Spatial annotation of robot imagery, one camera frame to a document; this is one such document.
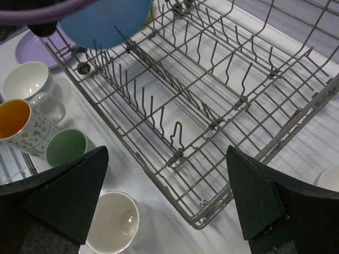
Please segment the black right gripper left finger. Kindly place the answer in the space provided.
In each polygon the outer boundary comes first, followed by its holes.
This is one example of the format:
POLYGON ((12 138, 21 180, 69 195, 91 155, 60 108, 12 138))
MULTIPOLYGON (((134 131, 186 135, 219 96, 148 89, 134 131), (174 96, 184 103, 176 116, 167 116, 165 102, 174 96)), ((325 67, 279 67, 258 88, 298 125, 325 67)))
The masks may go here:
POLYGON ((108 168, 106 146, 1 186, 1 253, 78 253, 108 168))

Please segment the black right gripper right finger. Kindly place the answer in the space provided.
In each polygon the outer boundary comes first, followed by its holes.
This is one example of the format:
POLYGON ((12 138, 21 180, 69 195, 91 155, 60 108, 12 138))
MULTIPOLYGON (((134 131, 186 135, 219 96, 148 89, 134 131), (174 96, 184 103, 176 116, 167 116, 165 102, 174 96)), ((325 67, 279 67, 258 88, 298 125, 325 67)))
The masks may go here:
POLYGON ((233 146, 226 162, 251 253, 338 253, 338 192, 293 178, 233 146))

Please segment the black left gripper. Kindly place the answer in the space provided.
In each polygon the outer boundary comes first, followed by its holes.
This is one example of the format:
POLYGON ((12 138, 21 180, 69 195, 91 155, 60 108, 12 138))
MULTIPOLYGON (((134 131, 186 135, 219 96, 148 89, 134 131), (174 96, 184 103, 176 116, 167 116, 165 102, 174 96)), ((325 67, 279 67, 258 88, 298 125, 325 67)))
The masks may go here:
POLYGON ((38 37, 49 37, 55 33, 57 25, 58 20, 43 24, 27 25, 27 27, 38 37))

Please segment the lilac plastic plate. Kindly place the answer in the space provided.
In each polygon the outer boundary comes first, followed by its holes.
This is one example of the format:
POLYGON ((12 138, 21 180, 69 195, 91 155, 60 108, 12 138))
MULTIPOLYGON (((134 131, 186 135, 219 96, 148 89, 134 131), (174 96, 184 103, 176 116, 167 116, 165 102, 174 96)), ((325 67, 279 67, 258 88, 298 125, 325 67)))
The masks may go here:
MULTIPOLYGON (((54 52, 60 51, 60 53, 63 54, 61 57, 58 53, 58 58, 62 62, 68 61, 72 58, 71 52, 67 50, 65 42, 57 31, 50 37, 42 38, 42 40, 47 42, 54 52)), ((32 32, 28 32, 19 41, 15 50, 15 57, 19 64, 30 61, 39 61, 45 64, 50 70, 59 67, 58 63, 40 41, 39 37, 32 32)))

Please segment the blue plastic plate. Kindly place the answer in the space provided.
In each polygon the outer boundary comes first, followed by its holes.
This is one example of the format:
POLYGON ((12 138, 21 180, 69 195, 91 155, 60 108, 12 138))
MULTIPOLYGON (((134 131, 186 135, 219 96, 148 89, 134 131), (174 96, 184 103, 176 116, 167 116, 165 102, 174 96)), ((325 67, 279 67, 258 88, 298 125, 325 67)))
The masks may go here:
POLYGON ((150 13, 152 0, 97 1, 59 22, 73 42, 88 49, 109 49, 134 36, 150 13))

